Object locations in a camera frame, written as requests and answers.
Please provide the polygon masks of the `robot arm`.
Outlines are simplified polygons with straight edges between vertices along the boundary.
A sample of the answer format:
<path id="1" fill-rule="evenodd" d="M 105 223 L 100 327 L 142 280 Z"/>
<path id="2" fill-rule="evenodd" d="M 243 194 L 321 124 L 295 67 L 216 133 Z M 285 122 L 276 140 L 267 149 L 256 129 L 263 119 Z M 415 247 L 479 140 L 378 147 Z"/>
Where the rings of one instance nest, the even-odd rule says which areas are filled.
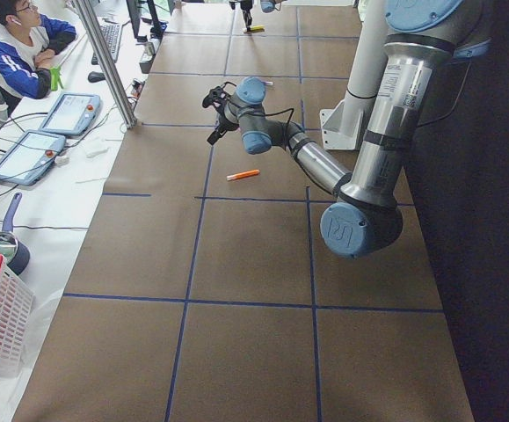
<path id="1" fill-rule="evenodd" d="M 283 3 L 282 0 L 261 0 L 259 2 L 261 11 L 264 13 L 270 13 L 275 10 L 278 10 Z M 244 30 L 248 32 L 256 32 L 263 31 L 264 27 L 259 25 L 255 26 L 252 24 L 252 16 L 251 10 L 253 9 L 254 2 L 252 0 L 243 0 L 243 1 L 228 1 L 228 4 L 232 10 L 234 10 L 237 6 L 242 12 L 243 21 L 244 21 Z"/>
<path id="2" fill-rule="evenodd" d="M 239 131 L 249 154 L 288 151 L 334 198 L 320 222 L 328 248 L 344 258 L 385 248 L 402 232 L 394 188 L 433 75 L 487 51 L 492 9 L 490 1 L 372 1 L 345 97 L 322 115 L 321 142 L 292 121 L 272 120 L 265 84 L 254 76 L 204 97 L 217 112 L 208 140 Z"/>

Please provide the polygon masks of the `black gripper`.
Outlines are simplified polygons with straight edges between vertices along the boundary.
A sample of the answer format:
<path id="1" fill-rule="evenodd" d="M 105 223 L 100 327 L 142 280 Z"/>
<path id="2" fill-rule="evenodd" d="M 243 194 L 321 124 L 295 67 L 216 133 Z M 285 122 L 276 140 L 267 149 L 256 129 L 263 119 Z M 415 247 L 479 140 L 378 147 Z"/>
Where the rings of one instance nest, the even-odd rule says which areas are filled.
<path id="1" fill-rule="evenodd" d="M 222 138 L 222 135 L 225 135 L 227 132 L 237 131 L 238 129 L 239 125 L 236 122 L 229 120 L 224 113 L 219 113 L 217 115 L 216 128 L 207 138 L 207 142 L 210 145 L 215 145 Z"/>
<path id="2" fill-rule="evenodd" d="M 242 16 L 244 20 L 244 26 L 245 27 L 251 27 L 252 25 L 252 16 L 251 16 L 251 9 L 241 9 Z"/>

